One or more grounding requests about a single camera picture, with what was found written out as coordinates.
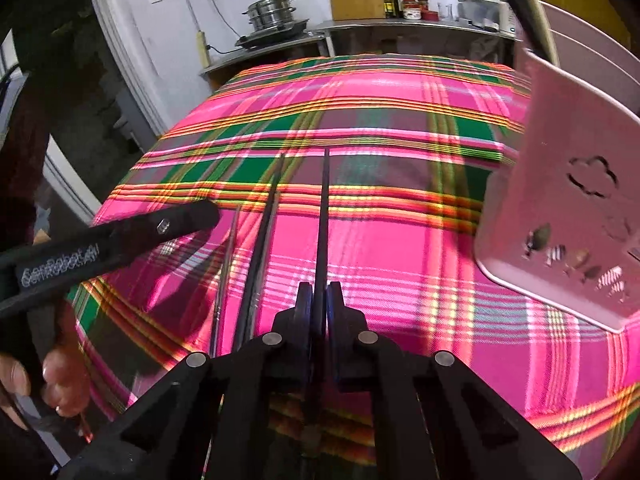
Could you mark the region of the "person's left hand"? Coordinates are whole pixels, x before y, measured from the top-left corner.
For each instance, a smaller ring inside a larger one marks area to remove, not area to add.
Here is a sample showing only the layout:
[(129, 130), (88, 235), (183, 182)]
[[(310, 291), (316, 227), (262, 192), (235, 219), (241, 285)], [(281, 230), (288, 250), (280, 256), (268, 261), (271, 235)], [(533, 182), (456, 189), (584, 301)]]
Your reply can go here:
[[(43, 359), (41, 396), (62, 417), (74, 417), (89, 404), (90, 379), (76, 334), (73, 308), (63, 302), (55, 307), (56, 341)], [(8, 393), (30, 395), (30, 379), (22, 363), (1, 355), (1, 383)]]

